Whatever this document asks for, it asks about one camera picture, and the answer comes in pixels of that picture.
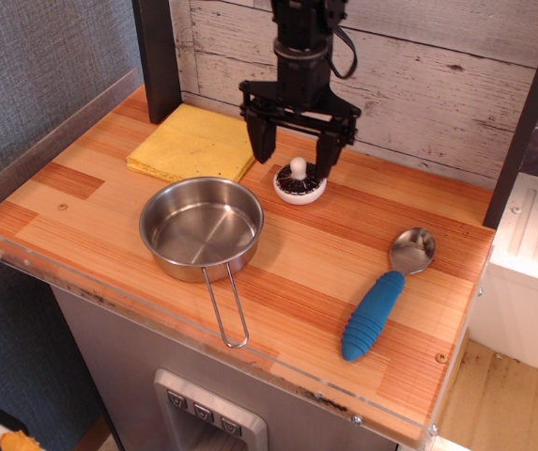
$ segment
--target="blue handle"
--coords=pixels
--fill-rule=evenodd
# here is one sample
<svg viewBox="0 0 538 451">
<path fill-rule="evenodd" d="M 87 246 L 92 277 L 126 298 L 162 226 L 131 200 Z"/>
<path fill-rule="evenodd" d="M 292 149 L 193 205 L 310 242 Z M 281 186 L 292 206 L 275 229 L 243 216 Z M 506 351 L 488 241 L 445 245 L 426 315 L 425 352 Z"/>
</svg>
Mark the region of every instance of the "blue handle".
<svg viewBox="0 0 538 451">
<path fill-rule="evenodd" d="M 401 272 L 386 272 L 364 295 L 348 320 L 342 337 L 342 355 L 345 360 L 356 360 L 373 347 L 404 284 L 405 278 Z"/>
</svg>

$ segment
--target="wood plank wall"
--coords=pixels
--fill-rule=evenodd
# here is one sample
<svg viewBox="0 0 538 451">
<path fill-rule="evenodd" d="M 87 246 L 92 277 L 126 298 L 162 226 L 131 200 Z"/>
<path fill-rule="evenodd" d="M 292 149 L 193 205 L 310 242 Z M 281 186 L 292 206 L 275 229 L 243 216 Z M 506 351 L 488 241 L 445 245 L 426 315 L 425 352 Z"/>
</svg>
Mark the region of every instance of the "wood plank wall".
<svg viewBox="0 0 538 451">
<path fill-rule="evenodd" d="M 170 0 L 183 100 L 238 115 L 239 82 L 276 80 L 269 0 Z M 359 106 L 352 147 L 494 188 L 538 64 L 538 2 L 352 0 L 343 28 Z M 351 61 L 336 39 L 334 61 Z"/>
</svg>

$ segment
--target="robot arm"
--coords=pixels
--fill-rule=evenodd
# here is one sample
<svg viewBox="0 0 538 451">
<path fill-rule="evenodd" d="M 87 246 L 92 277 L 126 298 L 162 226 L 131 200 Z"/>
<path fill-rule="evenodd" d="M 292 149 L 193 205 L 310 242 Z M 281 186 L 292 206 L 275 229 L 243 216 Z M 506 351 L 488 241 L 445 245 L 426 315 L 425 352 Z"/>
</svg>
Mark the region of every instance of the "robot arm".
<svg viewBox="0 0 538 451">
<path fill-rule="evenodd" d="M 248 126 L 254 157 L 264 163 L 275 149 L 277 126 L 318 137 L 316 172 L 329 175 L 341 149 L 354 143 L 361 110 L 330 89 L 330 73 L 347 78 L 356 68 L 354 45 L 339 27 L 346 0 L 272 0 L 278 25 L 273 49 L 277 81 L 244 81 L 241 114 Z M 354 63 L 341 75 L 331 63 L 333 35 L 354 51 Z"/>
</svg>

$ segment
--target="stainless steel pot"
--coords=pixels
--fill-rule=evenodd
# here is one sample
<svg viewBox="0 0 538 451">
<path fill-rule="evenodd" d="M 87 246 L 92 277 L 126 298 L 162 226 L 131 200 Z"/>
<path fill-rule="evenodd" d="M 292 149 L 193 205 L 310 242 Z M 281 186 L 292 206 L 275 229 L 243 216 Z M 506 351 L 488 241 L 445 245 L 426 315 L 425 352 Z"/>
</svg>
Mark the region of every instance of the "stainless steel pot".
<svg viewBox="0 0 538 451">
<path fill-rule="evenodd" d="M 223 342 L 241 348 L 248 342 L 233 273 L 254 256 L 264 225 L 258 198 L 229 179 L 200 177 L 173 183 L 144 206 L 139 222 L 147 248 L 169 275 L 186 282 L 206 282 Z M 244 339 L 226 336 L 211 282 L 229 277 Z"/>
</svg>

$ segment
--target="pan handle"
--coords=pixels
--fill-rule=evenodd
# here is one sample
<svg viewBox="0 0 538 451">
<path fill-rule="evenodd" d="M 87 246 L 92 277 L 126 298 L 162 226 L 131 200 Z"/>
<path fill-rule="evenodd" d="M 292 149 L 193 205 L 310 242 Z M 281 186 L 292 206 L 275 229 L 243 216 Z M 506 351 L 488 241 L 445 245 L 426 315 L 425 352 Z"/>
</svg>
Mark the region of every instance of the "pan handle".
<svg viewBox="0 0 538 451">
<path fill-rule="evenodd" d="M 248 326 L 246 326 L 246 320 L 243 317 L 243 310 L 241 309 L 241 302 L 239 301 L 238 290 L 235 288 L 235 281 L 233 280 L 233 274 L 231 273 L 229 263 L 225 263 L 224 266 L 227 267 L 227 273 L 229 274 L 229 280 L 231 281 L 231 288 L 233 289 L 235 302 L 238 305 L 239 317 L 241 318 L 241 325 L 243 326 L 243 333 L 245 334 L 245 337 L 241 343 L 234 343 L 232 341 L 229 341 L 229 338 L 224 332 L 223 322 L 221 321 L 221 314 L 219 313 L 219 306 L 216 304 L 216 300 L 214 299 L 214 292 L 212 291 L 212 285 L 210 284 L 210 279 L 208 278 L 208 272 L 206 271 L 206 268 L 203 267 L 202 272 L 204 273 L 204 278 L 206 279 L 206 285 L 208 286 L 208 292 L 210 293 L 210 299 L 212 300 L 212 306 L 214 307 L 216 320 L 219 322 L 219 329 L 221 329 L 221 337 L 223 338 L 224 344 L 227 345 L 229 348 L 233 349 L 243 348 L 248 343 L 250 334 L 248 334 Z"/>
</svg>

